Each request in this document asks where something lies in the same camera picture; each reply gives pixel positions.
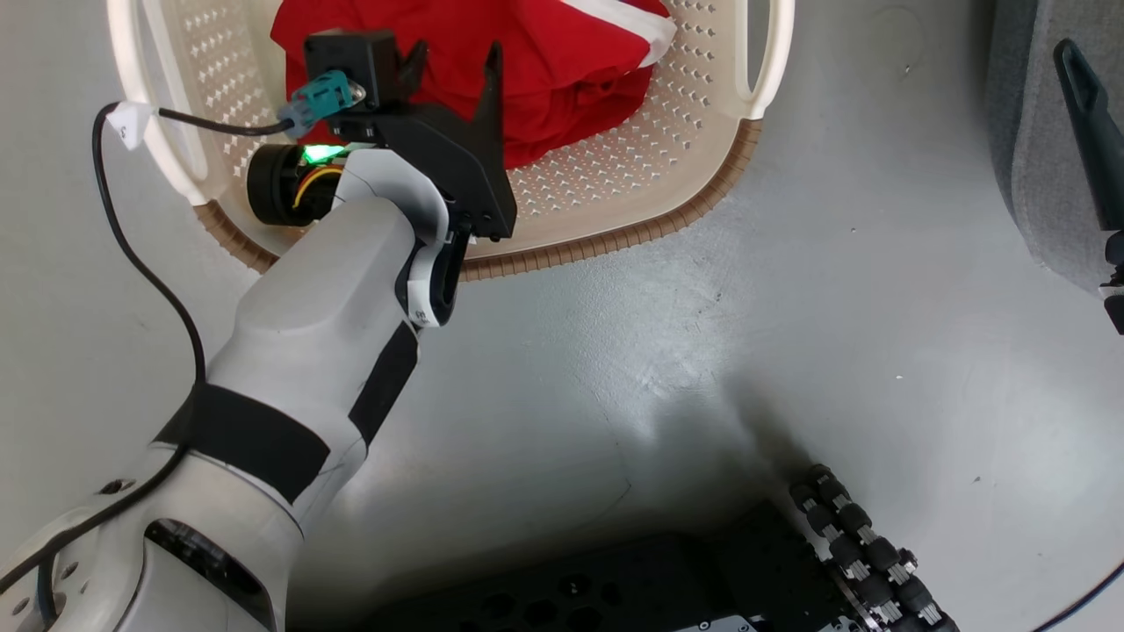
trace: teal connector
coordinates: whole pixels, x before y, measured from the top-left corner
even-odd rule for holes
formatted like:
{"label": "teal connector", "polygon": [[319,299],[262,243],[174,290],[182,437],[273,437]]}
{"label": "teal connector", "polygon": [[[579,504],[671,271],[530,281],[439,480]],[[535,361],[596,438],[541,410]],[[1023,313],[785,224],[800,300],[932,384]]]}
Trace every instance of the teal connector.
{"label": "teal connector", "polygon": [[352,84],[338,70],[328,71],[292,93],[278,118],[293,121],[287,134],[297,139],[312,130],[320,120],[338,114],[362,99],[362,88]]}

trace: green led light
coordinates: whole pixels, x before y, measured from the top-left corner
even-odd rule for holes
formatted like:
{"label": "green led light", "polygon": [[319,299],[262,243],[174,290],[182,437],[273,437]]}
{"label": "green led light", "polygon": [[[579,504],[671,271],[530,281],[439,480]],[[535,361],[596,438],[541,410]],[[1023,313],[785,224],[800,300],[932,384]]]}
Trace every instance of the green led light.
{"label": "green led light", "polygon": [[323,164],[344,153],[346,147],[339,145],[306,145],[305,162],[308,164]]}

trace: gray seat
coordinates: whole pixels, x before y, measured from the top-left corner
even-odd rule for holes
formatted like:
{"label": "gray seat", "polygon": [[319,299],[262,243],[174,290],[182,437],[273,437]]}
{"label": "gray seat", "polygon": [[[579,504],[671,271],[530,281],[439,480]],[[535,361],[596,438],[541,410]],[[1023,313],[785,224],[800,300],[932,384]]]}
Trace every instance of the gray seat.
{"label": "gray seat", "polygon": [[1104,260],[1053,48],[1069,37],[1108,91],[1124,124],[1124,2],[998,0],[988,64],[991,161],[1004,201],[1031,254],[1085,290],[1097,291],[1113,267]]}

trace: red cloth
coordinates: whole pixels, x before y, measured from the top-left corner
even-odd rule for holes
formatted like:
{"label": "red cloth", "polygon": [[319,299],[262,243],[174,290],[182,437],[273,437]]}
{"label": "red cloth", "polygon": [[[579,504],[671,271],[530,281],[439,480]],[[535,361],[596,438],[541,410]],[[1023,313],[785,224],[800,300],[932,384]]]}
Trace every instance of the red cloth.
{"label": "red cloth", "polygon": [[[660,0],[629,3],[668,16]],[[500,42],[509,169],[619,125],[652,79],[651,66],[636,70],[647,42],[560,0],[284,0],[271,36],[285,51],[290,92],[308,82],[305,38],[330,28],[389,28],[402,54],[425,39],[429,60],[414,101],[438,101],[465,119],[491,43]],[[338,143],[323,123],[301,142]]]}

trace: yellow wire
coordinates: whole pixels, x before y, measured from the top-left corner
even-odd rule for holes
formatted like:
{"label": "yellow wire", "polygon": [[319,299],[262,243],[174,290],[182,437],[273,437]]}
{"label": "yellow wire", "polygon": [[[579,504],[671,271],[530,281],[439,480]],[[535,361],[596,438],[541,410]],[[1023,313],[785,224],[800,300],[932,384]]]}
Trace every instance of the yellow wire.
{"label": "yellow wire", "polygon": [[301,198],[305,197],[305,191],[307,191],[308,188],[312,186],[312,182],[319,180],[321,177],[327,175],[328,173],[336,173],[342,175],[343,172],[344,170],[341,166],[321,166],[320,169],[314,171],[311,174],[308,175],[308,178],[305,178],[305,181],[300,183],[300,188],[297,189],[297,197],[293,198],[292,200],[292,207],[297,208],[300,206],[300,200]]}

